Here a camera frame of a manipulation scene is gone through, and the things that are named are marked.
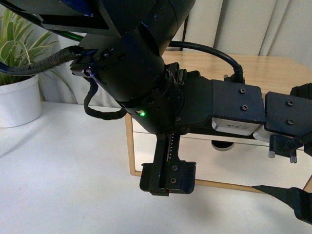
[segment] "black cable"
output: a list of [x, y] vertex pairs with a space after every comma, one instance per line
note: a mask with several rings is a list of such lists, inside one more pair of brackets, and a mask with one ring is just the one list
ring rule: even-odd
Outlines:
[[84, 111], [86, 112], [87, 115], [95, 118], [100, 118], [103, 120], [112, 120], [112, 119], [120, 119], [127, 114], [127, 111], [125, 109], [120, 109], [119, 111], [116, 112], [101, 112], [90, 108], [88, 105], [92, 97], [98, 91], [98, 84], [95, 82], [93, 78], [84, 77], [84, 79], [90, 83], [90, 90], [83, 102]]
[[[8, 8], [10, 11], [14, 12], [15, 14], [25, 18], [29, 22], [39, 26], [40, 28], [45, 29], [41, 25], [41, 20], [39, 20], [38, 17], [36, 17], [36, 16], [34, 16], [32, 14], [27, 14], [25, 12], [22, 12], [22, 11], [19, 11], [19, 10], [15, 9], [14, 7], [12, 7], [12, 4], [10, 4], [9, 2], [7, 2], [5, 0], [0, 0], [0, 4], [3, 5], [4, 7]], [[80, 36], [78, 34], [71, 33], [71, 32], [65, 32], [65, 31], [59, 31], [59, 30], [48, 30], [48, 31], [50, 31], [52, 33], [55, 33], [57, 35], [60, 35], [62, 37], [65, 37], [67, 39], [71, 39], [71, 40], [78, 41], [78, 42], [80, 42], [83, 39], [83, 36]]]
[[200, 44], [186, 42], [186, 41], [171, 41], [169, 46], [199, 50], [199, 51], [217, 56], [218, 58], [226, 61], [228, 64], [230, 64], [233, 67], [234, 75], [235, 75], [235, 82], [242, 83], [244, 80], [242, 66], [239, 65], [238, 62], [236, 62], [235, 59], [233, 59], [231, 56], [223, 53], [222, 51], [216, 50], [210, 46], [200, 45]]
[[303, 136], [296, 136], [286, 142], [289, 149], [298, 149], [305, 144], [312, 142], [312, 133], [307, 133]]
[[31, 76], [50, 70], [56, 66], [72, 61], [78, 57], [91, 54], [95, 51], [96, 50], [85, 50], [84, 48], [77, 45], [69, 46], [34, 64], [18, 67], [9, 67], [4, 63], [0, 62], [0, 72], [12, 76]]

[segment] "black bracket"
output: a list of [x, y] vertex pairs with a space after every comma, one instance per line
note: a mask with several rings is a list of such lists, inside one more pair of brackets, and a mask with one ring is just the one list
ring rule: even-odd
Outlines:
[[306, 223], [312, 224], [312, 194], [299, 188], [278, 188], [272, 186], [253, 186], [266, 194], [272, 195], [293, 208], [295, 216]]
[[153, 163], [143, 163], [140, 188], [152, 195], [190, 194], [195, 186], [195, 162], [178, 157], [180, 135], [159, 134]]

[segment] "white table surface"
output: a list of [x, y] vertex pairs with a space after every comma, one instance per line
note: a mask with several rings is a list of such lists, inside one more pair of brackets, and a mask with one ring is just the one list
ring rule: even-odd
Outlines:
[[124, 119], [43, 105], [37, 120], [0, 129], [1, 234], [312, 233], [269, 195], [205, 186], [190, 195], [142, 192], [129, 173]]

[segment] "robotic arm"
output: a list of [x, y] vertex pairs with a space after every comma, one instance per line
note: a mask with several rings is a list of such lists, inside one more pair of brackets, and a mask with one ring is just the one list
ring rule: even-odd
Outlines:
[[[230, 56], [207, 46], [171, 42], [194, 2], [0, 0], [31, 22], [80, 41], [79, 47], [67, 51], [67, 60], [59, 53], [44, 66], [29, 66], [28, 72], [36, 67], [37, 73], [41, 71], [38, 67], [44, 70], [74, 59], [73, 74], [91, 84], [85, 100], [88, 114], [116, 119], [129, 113], [157, 136], [154, 161], [143, 165], [140, 182], [141, 189], [153, 195], [193, 191], [196, 163], [178, 157], [179, 137], [186, 133], [268, 141], [269, 156], [289, 157], [293, 163], [297, 160], [296, 149], [301, 146], [312, 156], [312, 84], [293, 88], [290, 96], [269, 92], [264, 106], [260, 88], [245, 84], [241, 66]], [[87, 35], [82, 38], [67, 31]], [[161, 55], [168, 45], [214, 54], [232, 65], [234, 74], [225, 81], [208, 80], [198, 71], [181, 69], [178, 63], [165, 64]], [[16, 70], [1, 64], [2, 72]], [[97, 84], [117, 101], [122, 111], [107, 117], [88, 109]], [[279, 196], [275, 194], [278, 189], [265, 187], [256, 188]], [[311, 223], [312, 198], [302, 201], [310, 209], [303, 209], [308, 213], [296, 216]]]

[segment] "metal bolt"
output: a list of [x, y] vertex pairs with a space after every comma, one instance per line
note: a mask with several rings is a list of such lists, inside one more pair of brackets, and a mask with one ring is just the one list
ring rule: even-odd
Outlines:
[[242, 111], [247, 111], [248, 110], [248, 106], [243, 105], [243, 106], [241, 106], [241, 109], [242, 109]]
[[291, 156], [291, 163], [297, 163], [297, 157]]
[[270, 157], [270, 158], [274, 158], [274, 157], [275, 157], [275, 152], [272, 151], [272, 150], [270, 150], [270, 151], [269, 151], [269, 157]]
[[103, 51], [101, 56], [103, 59], [107, 59], [108, 57], [110, 57], [112, 54], [109, 51]]
[[90, 68], [84, 69], [83, 73], [88, 77], [92, 76], [92, 71]]

